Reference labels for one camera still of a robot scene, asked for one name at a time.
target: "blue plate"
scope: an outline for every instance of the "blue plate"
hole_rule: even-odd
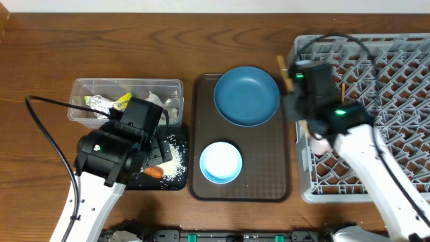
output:
[[[233,145],[217,142],[206,147],[200,156],[200,170],[216,184],[234,180],[242,169],[242,156]]]
[[[218,80],[214,91],[216,109],[239,126],[256,126],[268,121],[279,108],[279,96],[275,80],[255,67],[229,70]]]

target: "gray dish rack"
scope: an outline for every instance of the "gray dish rack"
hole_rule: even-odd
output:
[[[377,127],[400,166],[430,200],[430,34],[357,34],[376,56],[374,70],[360,47],[342,37],[314,43],[303,60],[333,64],[335,88],[345,83],[345,101],[356,99],[374,115]],[[319,35],[299,36],[298,48]],[[378,82],[379,93],[375,90]],[[371,202],[354,170],[335,153],[315,155],[296,124],[300,192],[309,203]]]

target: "black tray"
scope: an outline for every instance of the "black tray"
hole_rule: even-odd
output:
[[[199,200],[280,202],[291,192],[287,149],[288,127],[281,111],[256,127],[240,127],[225,120],[214,104],[214,88],[221,75],[203,75],[194,87],[194,142],[190,160],[190,192]],[[243,166],[227,184],[208,181],[200,170],[200,155],[210,144],[227,141],[239,148]]]
[[[169,144],[179,147],[179,154],[182,154],[181,164],[185,167],[185,172],[175,179],[167,181],[164,178],[153,178],[143,172],[133,175],[132,181],[126,186],[127,190],[181,190],[187,183],[187,160],[188,160],[188,142],[185,135],[172,134],[168,135]]]

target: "wooden table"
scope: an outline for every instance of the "wooden table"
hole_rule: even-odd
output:
[[[69,101],[79,77],[180,79],[183,123],[192,121],[193,83],[202,73],[258,66],[278,75],[275,56],[301,34],[430,32],[430,15],[351,14],[20,14],[0,46],[0,234],[2,241],[47,241],[69,190],[63,164],[24,105],[27,95]],[[89,129],[67,109],[34,107],[69,161]],[[179,192],[125,192],[105,228],[137,218],[182,229],[284,231],[347,220],[384,230],[373,204],[307,204],[298,189],[294,129],[293,192],[279,204],[200,202]]]

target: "green light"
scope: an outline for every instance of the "green light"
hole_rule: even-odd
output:
[[[346,114],[346,112],[343,110],[335,110],[335,114],[342,116],[343,114]]]

